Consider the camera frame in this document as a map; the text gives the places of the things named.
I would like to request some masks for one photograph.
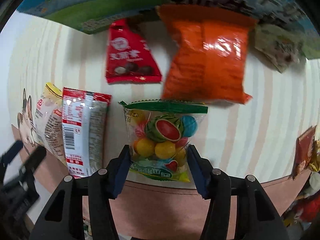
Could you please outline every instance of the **green stripe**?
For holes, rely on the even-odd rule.
[[[175,114],[207,114],[208,112],[208,106],[204,104],[201,105],[189,102],[166,101],[160,99],[133,102],[128,105],[124,101],[121,101],[119,104],[127,109],[140,109]]]

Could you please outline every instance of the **white wall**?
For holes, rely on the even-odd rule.
[[[8,73],[11,52],[15,45],[16,37],[24,31],[30,15],[25,15],[19,12],[14,12],[4,29],[0,33],[0,155],[5,152],[14,142],[14,137],[11,129],[8,108]],[[13,162],[8,166],[5,182],[18,174],[21,166],[20,156],[16,156]],[[38,202],[29,210],[28,216],[33,223],[36,222],[40,212],[50,197],[50,193],[37,181],[35,181],[36,190],[40,195]]]

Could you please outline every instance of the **gumball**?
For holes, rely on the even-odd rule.
[[[146,124],[146,121],[142,121],[137,125],[136,129],[134,130],[138,138],[145,138],[146,134],[144,132],[144,129],[146,127]]]
[[[193,136],[198,129],[198,124],[196,119],[191,115],[184,115],[180,118],[180,120],[183,122],[183,126],[184,126],[182,136],[183,137]]]
[[[186,150],[183,147],[178,148],[174,159],[177,161],[178,166],[182,167],[186,163]]]
[[[188,137],[182,137],[179,141],[175,142],[176,148],[185,147],[188,143]]]
[[[169,159],[175,155],[176,146],[171,141],[157,143],[155,147],[155,153],[159,159],[162,159],[162,160]]]
[[[135,140],[134,143],[133,143],[133,149],[134,149],[135,153],[137,153],[137,143],[138,143],[138,141],[140,141],[140,139]]]
[[[131,110],[128,115],[129,117],[131,117],[130,124],[133,124],[133,125],[140,124],[146,119],[146,117],[144,116],[144,112],[139,109]]]
[[[148,122],[145,132],[146,136],[155,142],[176,142],[182,137],[183,123],[173,115],[157,116]]]
[[[143,138],[137,142],[137,154],[149,157],[155,153],[155,143],[148,138]]]

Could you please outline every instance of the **orange chip bag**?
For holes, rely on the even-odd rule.
[[[221,8],[163,5],[159,15],[180,46],[164,99],[246,103],[243,91],[248,31],[256,20]]]

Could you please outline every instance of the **snack bag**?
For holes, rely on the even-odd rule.
[[[296,141],[295,166],[293,178],[309,166],[315,141],[316,126],[308,128]]]
[[[160,18],[180,46],[162,98],[245,104],[242,82],[248,31],[256,20],[221,8],[162,5]]]
[[[160,82],[161,73],[146,41],[133,33],[125,19],[109,28],[106,78],[113,82]]]
[[[102,168],[103,138],[111,95],[63,88],[63,144],[70,175]]]
[[[315,141],[313,145],[313,152],[310,162],[310,168],[312,171],[320,171],[320,141]]]
[[[296,35],[276,25],[263,24],[256,26],[254,46],[282,73],[291,64],[299,63],[302,42]]]
[[[164,100],[120,104],[132,155],[131,171],[154,180],[190,182],[186,148],[208,107]]]
[[[35,114],[36,133],[39,144],[67,166],[62,138],[62,93],[50,82],[37,103]]]

